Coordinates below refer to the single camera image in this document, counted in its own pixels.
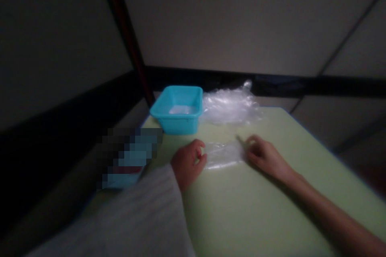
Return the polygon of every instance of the table surface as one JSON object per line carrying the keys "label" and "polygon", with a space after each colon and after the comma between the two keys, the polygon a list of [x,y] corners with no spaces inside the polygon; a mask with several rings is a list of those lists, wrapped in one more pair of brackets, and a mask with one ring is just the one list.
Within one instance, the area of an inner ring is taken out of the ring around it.
{"label": "table surface", "polygon": [[[195,138],[226,143],[259,134],[316,189],[386,241],[386,204],[281,108],[243,127],[202,124],[195,135],[164,135],[146,173],[170,161]],[[159,127],[149,117],[144,128]],[[108,199],[103,191],[96,199]],[[248,164],[204,170],[183,193],[197,256],[335,256],[334,247],[302,207]]]}

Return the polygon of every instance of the left hand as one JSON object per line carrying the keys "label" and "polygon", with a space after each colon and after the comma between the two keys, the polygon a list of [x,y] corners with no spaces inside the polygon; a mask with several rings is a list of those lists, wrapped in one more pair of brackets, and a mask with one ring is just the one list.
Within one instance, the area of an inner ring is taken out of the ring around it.
{"label": "left hand", "polygon": [[202,147],[205,147],[205,143],[195,139],[179,148],[170,162],[181,192],[197,179],[206,165],[207,154],[201,155]]}

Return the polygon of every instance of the plastic bin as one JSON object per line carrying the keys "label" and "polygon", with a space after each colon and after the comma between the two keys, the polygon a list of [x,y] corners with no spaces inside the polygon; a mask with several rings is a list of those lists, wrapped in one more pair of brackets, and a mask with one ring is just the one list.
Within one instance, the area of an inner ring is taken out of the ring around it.
{"label": "plastic bin", "polygon": [[192,135],[202,114],[202,88],[168,86],[150,109],[168,135]]}

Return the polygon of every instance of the gray striped fabric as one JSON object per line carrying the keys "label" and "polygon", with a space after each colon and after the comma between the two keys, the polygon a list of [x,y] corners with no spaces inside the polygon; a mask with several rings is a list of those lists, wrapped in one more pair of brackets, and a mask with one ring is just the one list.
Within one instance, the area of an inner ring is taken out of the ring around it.
{"label": "gray striped fabric", "polygon": [[168,164],[28,256],[194,256]]}

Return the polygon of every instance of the clear plastic sheet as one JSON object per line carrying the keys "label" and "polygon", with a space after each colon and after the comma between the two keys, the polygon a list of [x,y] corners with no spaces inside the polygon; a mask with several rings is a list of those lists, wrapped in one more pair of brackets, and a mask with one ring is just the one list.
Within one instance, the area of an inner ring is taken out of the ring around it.
{"label": "clear plastic sheet", "polygon": [[206,143],[207,163],[204,169],[222,169],[245,161],[245,152],[238,141]]}
{"label": "clear plastic sheet", "polygon": [[220,89],[204,93],[200,122],[244,125],[259,116],[259,104],[251,93],[252,81],[235,90]]}

